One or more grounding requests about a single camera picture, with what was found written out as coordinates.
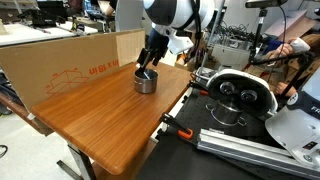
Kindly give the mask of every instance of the white machine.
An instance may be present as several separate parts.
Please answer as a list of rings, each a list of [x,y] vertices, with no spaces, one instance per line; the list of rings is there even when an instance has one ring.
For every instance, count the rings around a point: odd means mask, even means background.
[[[156,24],[154,28],[158,33],[169,37],[168,47],[174,53],[191,47],[189,42],[175,37],[175,29],[199,32],[196,26],[199,26],[199,21],[197,23],[195,20],[197,8],[192,8],[195,7],[195,2],[199,7],[201,30],[212,19],[214,0],[144,0],[145,10],[151,21]],[[271,1],[268,0],[248,2],[253,7],[271,7]],[[279,6],[286,0],[272,2],[273,6]],[[320,70],[301,91],[290,98],[285,108],[266,121],[270,135],[287,151],[205,129],[199,134],[198,149],[302,177],[320,179],[320,91],[317,91],[320,88],[319,81]],[[231,69],[222,70],[208,78],[207,87],[209,96],[224,105],[232,102],[237,109],[255,117],[268,112],[275,114],[277,103],[269,91],[268,84],[247,73]]]

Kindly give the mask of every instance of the wooden table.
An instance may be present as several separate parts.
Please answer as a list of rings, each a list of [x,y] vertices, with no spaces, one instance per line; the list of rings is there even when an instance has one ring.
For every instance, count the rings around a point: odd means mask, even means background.
[[[111,174],[121,174],[182,96],[190,72],[162,63],[157,90],[134,89],[135,64],[48,99],[33,114]]]

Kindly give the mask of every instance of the black cable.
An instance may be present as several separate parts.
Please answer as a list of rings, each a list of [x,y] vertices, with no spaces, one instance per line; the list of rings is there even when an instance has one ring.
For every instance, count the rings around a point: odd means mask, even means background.
[[[304,3],[305,0],[303,0],[300,4],[300,6],[298,7],[298,10],[300,9],[301,5]]]
[[[8,152],[8,146],[0,145],[0,149],[1,148],[4,148],[5,150],[2,153],[0,153],[0,158],[2,158]]]
[[[285,43],[284,41],[285,41],[285,39],[286,39],[287,16],[286,16],[283,8],[282,8],[281,6],[279,6],[279,8],[281,9],[282,14],[283,14],[283,18],[284,18],[284,30],[283,30],[283,39],[282,39],[282,41],[283,41],[283,43]],[[283,44],[282,47],[281,47],[281,50],[280,50],[280,53],[279,53],[278,57],[281,55],[282,50],[283,50],[283,47],[284,47],[284,44]],[[270,76],[269,76],[269,78],[268,78],[267,83],[269,83],[269,81],[270,81],[270,78],[271,78],[271,76],[272,76],[272,73],[273,73],[273,70],[274,70],[274,67],[275,67],[275,66],[276,66],[276,64],[274,64],[274,65],[272,66],[272,69],[271,69],[271,72],[270,72]]]

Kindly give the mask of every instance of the gray floor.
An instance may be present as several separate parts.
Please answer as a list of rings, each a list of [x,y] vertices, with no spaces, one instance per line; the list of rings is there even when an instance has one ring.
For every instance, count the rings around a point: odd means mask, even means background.
[[[168,54],[162,62],[174,65],[175,56]],[[175,116],[180,107],[170,114]],[[56,133],[41,135],[16,114],[0,117],[0,145],[8,146],[8,152],[0,158],[1,180],[72,180],[56,164],[59,160],[80,174],[66,141]]]

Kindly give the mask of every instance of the table leg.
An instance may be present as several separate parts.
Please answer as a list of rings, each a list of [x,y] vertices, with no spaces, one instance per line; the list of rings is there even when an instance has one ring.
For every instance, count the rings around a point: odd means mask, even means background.
[[[71,154],[76,161],[81,175],[84,180],[95,180],[96,176],[94,174],[90,159],[87,155],[81,152],[77,147],[72,144],[68,144]]]

